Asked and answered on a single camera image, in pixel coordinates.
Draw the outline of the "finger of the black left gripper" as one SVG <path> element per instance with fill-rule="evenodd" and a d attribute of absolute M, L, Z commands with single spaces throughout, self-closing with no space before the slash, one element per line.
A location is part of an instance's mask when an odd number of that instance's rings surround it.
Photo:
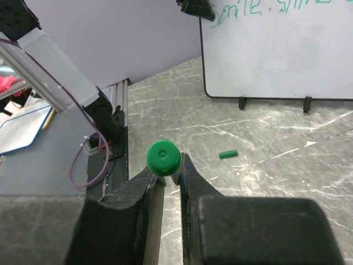
<path fill-rule="evenodd" d="M 215 13 L 209 0 L 176 0 L 181 12 L 198 18 L 214 21 Z"/>

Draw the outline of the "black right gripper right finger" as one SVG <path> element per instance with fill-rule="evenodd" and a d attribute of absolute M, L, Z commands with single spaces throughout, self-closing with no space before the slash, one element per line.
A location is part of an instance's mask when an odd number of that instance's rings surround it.
<path fill-rule="evenodd" d="M 228 197 L 182 155 L 184 264 L 343 264 L 327 217 L 307 198 Z"/>

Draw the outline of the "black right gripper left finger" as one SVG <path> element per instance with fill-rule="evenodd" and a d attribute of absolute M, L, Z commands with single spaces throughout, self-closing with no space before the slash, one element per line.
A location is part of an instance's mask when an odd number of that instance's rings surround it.
<path fill-rule="evenodd" d="M 145 167 L 101 199 L 88 197 L 66 264 L 157 264 L 165 181 Z"/>

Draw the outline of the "green marker cap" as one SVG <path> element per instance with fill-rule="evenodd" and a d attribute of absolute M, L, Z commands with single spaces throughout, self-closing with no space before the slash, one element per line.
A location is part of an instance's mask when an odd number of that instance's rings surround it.
<path fill-rule="evenodd" d="M 230 157 L 236 157 L 238 156 L 238 151 L 237 150 L 228 150 L 228 151 L 223 151 L 218 154 L 220 159 L 225 159 L 225 158 L 230 158 Z"/>

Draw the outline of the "white marker pen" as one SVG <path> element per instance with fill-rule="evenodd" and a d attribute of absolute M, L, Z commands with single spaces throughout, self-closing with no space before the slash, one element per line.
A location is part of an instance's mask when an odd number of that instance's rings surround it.
<path fill-rule="evenodd" d="M 161 139 L 149 147 L 147 166 L 155 175 L 171 176 L 174 184 L 180 185 L 181 152 L 170 140 Z"/>

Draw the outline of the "white whiteboard with black frame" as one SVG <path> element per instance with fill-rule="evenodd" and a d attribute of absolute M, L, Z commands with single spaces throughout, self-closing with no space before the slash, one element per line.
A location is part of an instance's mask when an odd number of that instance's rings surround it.
<path fill-rule="evenodd" d="M 352 100 L 351 1 L 212 1 L 201 20 L 210 98 Z"/>

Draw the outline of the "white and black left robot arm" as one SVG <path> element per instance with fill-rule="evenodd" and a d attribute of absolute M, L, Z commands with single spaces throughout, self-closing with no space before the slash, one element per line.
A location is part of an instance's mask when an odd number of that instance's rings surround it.
<path fill-rule="evenodd" d="M 65 88 L 107 140 L 122 126 L 98 85 L 152 76 L 184 58 L 191 25 L 213 21 L 209 1 L 2 1 L 1 32 Z"/>

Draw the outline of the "white paper with blue border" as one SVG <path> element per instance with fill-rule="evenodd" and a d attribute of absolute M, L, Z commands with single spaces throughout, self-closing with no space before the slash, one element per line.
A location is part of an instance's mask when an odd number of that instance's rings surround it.
<path fill-rule="evenodd" d="M 29 147 L 52 111 L 44 101 L 17 110 L 1 125 L 1 155 Z"/>

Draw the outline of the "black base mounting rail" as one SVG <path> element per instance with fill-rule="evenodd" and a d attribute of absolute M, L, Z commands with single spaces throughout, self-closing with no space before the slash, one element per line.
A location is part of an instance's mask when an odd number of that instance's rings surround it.
<path fill-rule="evenodd" d="M 129 180 L 128 171 L 128 127 L 125 125 L 125 112 L 118 105 L 113 113 L 113 117 L 122 128 L 118 141 L 109 141 L 109 160 L 99 181 L 95 185 L 87 188 L 86 195 L 98 201 L 120 188 Z M 87 174 L 91 181 L 104 167 L 106 160 L 106 148 L 100 144 L 97 152 L 88 158 Z"/>

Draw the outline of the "pink object behind frame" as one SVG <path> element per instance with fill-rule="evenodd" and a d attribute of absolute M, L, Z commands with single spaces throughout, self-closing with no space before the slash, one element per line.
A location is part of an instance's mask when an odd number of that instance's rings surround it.
<path fill-rule="evenodd" d="M 7 77 L 0 76 L 0 93 L 7 91 L 15 79 L 16 77 L 13 75 Z"/>

